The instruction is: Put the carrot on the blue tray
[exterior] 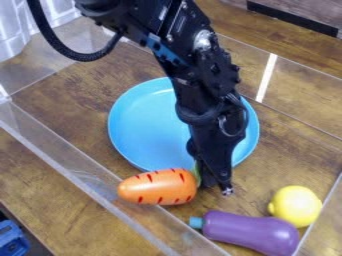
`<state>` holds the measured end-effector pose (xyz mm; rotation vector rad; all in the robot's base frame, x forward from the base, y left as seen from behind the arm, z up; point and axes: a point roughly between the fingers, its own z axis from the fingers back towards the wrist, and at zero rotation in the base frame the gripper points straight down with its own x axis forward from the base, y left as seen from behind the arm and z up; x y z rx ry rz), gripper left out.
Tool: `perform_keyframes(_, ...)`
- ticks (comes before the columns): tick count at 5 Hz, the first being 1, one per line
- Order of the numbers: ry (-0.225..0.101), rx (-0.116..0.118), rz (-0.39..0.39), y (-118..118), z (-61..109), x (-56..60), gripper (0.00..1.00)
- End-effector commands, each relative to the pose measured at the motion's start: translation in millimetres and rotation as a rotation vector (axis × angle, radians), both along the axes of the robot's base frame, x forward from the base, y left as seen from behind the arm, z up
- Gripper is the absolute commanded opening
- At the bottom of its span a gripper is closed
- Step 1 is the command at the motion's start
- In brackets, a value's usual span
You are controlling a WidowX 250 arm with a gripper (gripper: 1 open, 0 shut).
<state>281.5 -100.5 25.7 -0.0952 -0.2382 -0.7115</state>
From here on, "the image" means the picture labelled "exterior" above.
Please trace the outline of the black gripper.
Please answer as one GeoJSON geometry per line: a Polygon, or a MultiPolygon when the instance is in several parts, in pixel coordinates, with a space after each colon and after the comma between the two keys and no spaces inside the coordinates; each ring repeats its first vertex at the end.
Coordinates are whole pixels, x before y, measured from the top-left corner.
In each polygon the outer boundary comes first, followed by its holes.
{"type": "Polygon", "coordinates": [[[243,99],[224,95],[219,102],[199,114],[176,102],[179,119],[188,125],[186,149],[195,161],[195,173],[203,188],[219,186],[224,196],[234,193],[232,154],[246,137],[250,113],[243,99]]]}

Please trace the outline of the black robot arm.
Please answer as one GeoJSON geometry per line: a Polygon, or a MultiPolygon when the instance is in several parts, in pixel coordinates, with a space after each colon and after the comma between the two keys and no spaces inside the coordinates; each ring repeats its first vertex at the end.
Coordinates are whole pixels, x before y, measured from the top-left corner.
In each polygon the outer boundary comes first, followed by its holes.
{"type": "Polygon", "coordinates": [[[246,137],[248,112],[236,91],[239,67],[208,17],[194,0],[75,0],[75,5],[97,25],[151,49],[188,125],[187,151],[202,185],[232,194],[232,151],[246,137]]]}

